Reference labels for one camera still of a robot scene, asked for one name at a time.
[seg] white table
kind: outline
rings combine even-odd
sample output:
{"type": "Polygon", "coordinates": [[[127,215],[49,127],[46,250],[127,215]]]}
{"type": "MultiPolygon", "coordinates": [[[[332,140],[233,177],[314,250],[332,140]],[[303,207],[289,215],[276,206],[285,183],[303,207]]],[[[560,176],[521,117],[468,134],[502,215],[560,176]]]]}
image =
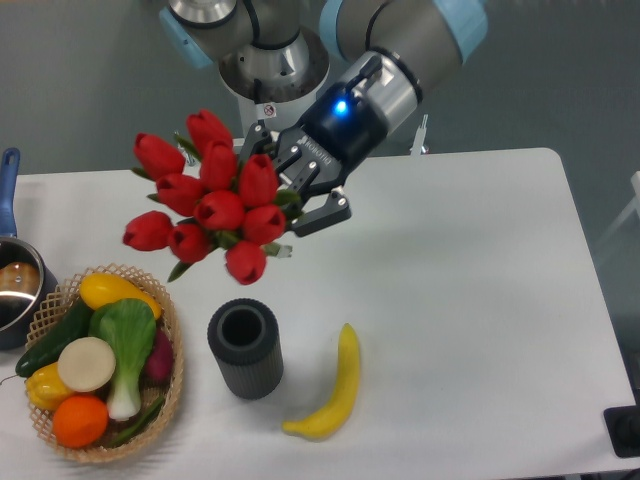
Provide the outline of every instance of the white table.
{"type": "MultiPolygon", "coordinates": [[[[0,387],[2,478],[496,479],[640,466],[602,412],[633,396],[558,156],[545,149],[370,159],[346,186],[353,218],[269,260],[241,287],[216,253],[168,286],[186,388],[171,427],[131,460],[78,466],[36,438],[19,380],[0,387]],[[266,398],[226,388],[206,342],[224,302],[278,317],[285,375],[266,398]],[[340,327],[359,333],[353,415],[323,443],[281,433],[331,391],[340,327]]],[[[123,246],[158,208],[129,172],[21,176],[19,237],[59,279],[110,262],[159,279],[175,259],[123,246]]],[[[0,376],[20,352],[0,353],[0,376]]]]}

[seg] blue pot handle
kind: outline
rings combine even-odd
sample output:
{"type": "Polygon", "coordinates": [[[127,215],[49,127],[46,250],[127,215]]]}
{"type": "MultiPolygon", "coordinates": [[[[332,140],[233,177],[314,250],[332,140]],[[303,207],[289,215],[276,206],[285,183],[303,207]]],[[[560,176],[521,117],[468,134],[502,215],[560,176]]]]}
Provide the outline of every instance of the blue pot handle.
{"type": "Polygon", "coordinates": [[[18,230],[13,216],[13,197],[20,166],[20,150],[8,148],[0,165],[0,237],[16,237],[18,230]]]}

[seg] blue indicator light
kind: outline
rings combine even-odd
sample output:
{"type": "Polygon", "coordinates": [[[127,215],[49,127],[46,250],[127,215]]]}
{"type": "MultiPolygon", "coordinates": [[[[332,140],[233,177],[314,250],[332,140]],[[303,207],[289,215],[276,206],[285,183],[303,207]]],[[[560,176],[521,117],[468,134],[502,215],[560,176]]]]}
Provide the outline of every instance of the blue indicator light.
{"type": "Polygon", "coordinates": [[[344,115],[347,114],[347,112],[349,111],[349,108],[347,106],[347,102],[345,102],[344,100],[340,100],[338,103],[336,103],[336,105],[333,107],[333,113],[335,113],[336,115],[338,115],[339,117],[343,117],[344,115]]]}

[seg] tulip flower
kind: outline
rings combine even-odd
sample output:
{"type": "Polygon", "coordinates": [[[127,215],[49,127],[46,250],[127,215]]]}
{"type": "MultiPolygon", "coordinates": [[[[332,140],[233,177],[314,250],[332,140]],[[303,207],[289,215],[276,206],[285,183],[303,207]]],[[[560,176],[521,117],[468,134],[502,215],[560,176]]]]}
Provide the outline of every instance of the tulip flower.
{"type": "Polygon", "coordinates": [[[255,243],[239,241],[225,254],[227,271],[242,285],[250,285],[260,279],[267,266],[267,256],[255,243]]]}
{"type": "Polygon", "coordinates": [[[153,180],[169,173],[182,173],[184,170],[185,160],[182,153],[155,135],[139,133],[133,153],[153,180]]]}
{"type": "Polygon", "coordinates": [[[252,155],[242,168],[238,193],[247,207],[272,203],[278,190],[278,177],[269,155],[252,155]]]}
{"type": "Polygon", "coordinates": [[[244,205],[235,193],[218,190],[202,197],[194,216],[206,229],[236,230],[244,220],[244,205]]]}
{"type": "Polygon", "coordinates": [[[282,236],[285,224],[284,213],[275,205],[254,208],[244,217],[243,238],[258,245],[266,245],[282,236]]]}
{"type": "Polygon", "coordinates": [[[183,263],[196,263],[211,251],[211,242],[195,223],[176,225],[169,234],[169,248],[183,263]]]}
{"type": "Polygon", "coordinates": [[[187,117],[187,130],[191,140],[201,155],[207,151],[210,142],[217,142],[233,148],[233,137],[224,123],[208,110],[187,117]]]}
{"type": "Polygon", "coordinates": [[[161,250],[167,246],[172,229],[166,213],[156,210],[143,213],[127,224],[122,243],[142,252],[161,250]]]}
{"type": "Polygon", "coordinates": [[[200,180],[209,190],[228,190],[238,173],[233,150],[223,143],[211,142],[202,157],[200,180]]]}
{"type": "Polygon", "coordinates": [[[180,215],[190,217],[198,200],[205,193],[197,178],[181,173],[170,173],[156,182],[158,199],[180,215]]]}

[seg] cooking pot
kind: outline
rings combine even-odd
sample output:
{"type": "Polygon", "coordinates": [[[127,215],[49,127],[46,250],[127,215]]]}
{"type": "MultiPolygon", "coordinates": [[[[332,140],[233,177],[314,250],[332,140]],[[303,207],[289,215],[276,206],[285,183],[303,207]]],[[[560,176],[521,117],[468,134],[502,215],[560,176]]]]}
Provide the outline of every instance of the cooking pot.
{"type": "Polygon", "coordinates": [[[20,151],[6,150],[0,165],[0,350],[27,342],[40,303],[58,284],[40,254],[17,238],[13,215],[20,151]]]}

